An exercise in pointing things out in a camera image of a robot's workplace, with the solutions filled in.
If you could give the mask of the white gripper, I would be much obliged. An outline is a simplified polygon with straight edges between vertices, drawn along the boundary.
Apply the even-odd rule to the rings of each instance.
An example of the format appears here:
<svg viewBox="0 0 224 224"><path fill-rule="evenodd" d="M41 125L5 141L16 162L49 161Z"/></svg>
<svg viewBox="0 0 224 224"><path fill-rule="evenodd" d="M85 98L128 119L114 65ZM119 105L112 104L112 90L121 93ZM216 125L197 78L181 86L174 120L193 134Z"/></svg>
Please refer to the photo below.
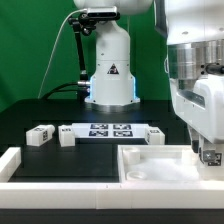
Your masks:
<svg viewBox="0 0 224 224"><path fill-rule="evenodd" d="M170 89L175 113L189 125L193 152L199 153L200 134L207 139L203 145L203 161L214 162L215 144L224 143L224 77L208 75L198 79L192 91L180 90L178 81L170 79Z"/></svg>

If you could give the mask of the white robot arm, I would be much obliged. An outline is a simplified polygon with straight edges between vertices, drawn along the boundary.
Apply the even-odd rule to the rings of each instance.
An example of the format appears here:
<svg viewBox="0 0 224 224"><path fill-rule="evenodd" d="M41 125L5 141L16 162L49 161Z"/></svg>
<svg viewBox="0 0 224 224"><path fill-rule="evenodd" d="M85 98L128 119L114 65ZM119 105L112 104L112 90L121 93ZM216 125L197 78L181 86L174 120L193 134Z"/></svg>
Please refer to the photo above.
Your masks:
<svg viewBox="0 0 224 224"><path fill-rule="evenodd" d="M149 71L158 51L168 74L175 113L186 122L202 163L224 151L224 0L73 0L83 32L96 31L96 71L85 102L97 109L139 101L130 74L130 37L116 20L153 10L140 21L137 55Z"/></svg>

